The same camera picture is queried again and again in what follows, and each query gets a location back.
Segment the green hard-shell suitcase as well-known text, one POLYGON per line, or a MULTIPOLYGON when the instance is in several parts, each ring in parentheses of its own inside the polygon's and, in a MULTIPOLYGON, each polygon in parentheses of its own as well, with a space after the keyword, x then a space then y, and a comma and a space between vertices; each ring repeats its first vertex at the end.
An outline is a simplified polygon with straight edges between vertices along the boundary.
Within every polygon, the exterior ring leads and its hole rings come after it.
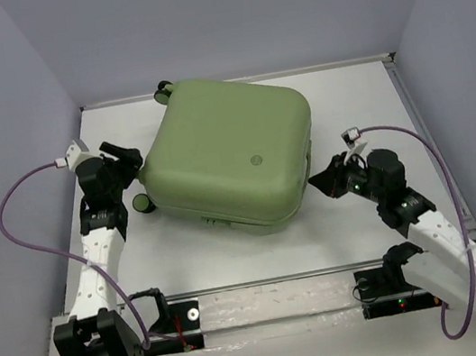
POLYGON ((311 109, 297 90, 238 81, 161 81, 165 113, 133 208, 255 232, 284 227, 311 167, 311 109))

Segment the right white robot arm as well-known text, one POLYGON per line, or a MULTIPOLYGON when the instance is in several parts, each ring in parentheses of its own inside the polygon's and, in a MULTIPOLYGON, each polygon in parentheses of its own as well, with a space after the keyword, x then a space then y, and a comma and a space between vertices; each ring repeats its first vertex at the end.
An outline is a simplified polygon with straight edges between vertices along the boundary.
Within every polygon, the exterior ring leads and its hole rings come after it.
POLYGON ((405 239, 383 255, 381 267, 357 278, 369 301, 414 287, 449 307, 476 309, 476 242, 410 187, 405 176, 396 152, 377 149, 367 158, 335 155, 308 183, 331 198, 352 193, 374 202, 381 221, 405 239))

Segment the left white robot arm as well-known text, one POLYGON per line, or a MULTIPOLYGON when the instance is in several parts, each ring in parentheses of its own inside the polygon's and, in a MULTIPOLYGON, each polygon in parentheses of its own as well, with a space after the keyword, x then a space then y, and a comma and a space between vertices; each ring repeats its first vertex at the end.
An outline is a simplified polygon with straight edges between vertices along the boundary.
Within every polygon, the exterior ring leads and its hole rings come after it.
POLYGON ((159 289, 126 295, 117 284, 129 218, 123 193, 136 179, 142 156, 105 141, 99 149, 91 153, 77 143, 66 154, 83 194, 82 267, 69 319, 52 338, 59 356, 145 356, 150 333, 162 333, 174 317, 159 289))

